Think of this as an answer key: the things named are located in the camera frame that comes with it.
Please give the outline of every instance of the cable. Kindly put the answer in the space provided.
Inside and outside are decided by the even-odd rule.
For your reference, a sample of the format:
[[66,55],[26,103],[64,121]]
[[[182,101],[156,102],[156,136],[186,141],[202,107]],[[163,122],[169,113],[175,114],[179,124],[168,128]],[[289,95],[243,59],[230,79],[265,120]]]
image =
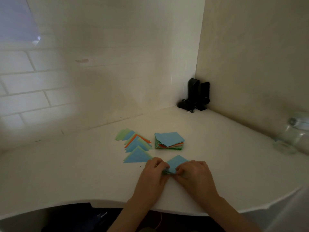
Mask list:
[[160,226],[160,224],[162,222],[162,213],[160,213],[160,215],[161,215],[161,219],[160,219],[160,222],[159,222],[158,226],[155,228],[155,230]]

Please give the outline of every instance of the right hand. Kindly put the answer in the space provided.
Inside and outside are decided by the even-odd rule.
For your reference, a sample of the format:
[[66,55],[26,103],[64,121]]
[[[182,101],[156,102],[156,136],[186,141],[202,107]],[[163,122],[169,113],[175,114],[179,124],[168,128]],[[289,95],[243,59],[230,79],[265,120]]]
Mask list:
[[174,179],[191,195],[204,210],[210,203],[217,201],[219,196],[214,179],[204,161],[189,161],[176,168]]

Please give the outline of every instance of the white table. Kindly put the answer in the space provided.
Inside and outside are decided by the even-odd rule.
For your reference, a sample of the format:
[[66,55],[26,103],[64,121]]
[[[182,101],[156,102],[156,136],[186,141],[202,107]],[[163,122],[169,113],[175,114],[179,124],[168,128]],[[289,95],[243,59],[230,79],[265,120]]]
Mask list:
[[[180,154],[208,163],[219,194],[240,212],[265,208],[309,180],[309,157],[283,155],[272,139],[215,112],[177,107],[59,137],[0,158],[0,219],[57,205],[91,202],[121,207],[132,195],[145,163],[128,155],[117,133],[130,128],[154,142],[154,133],[177,131],[182,151],[150,150],[167,161]],[[205,215],[170,179],[154,210]]]

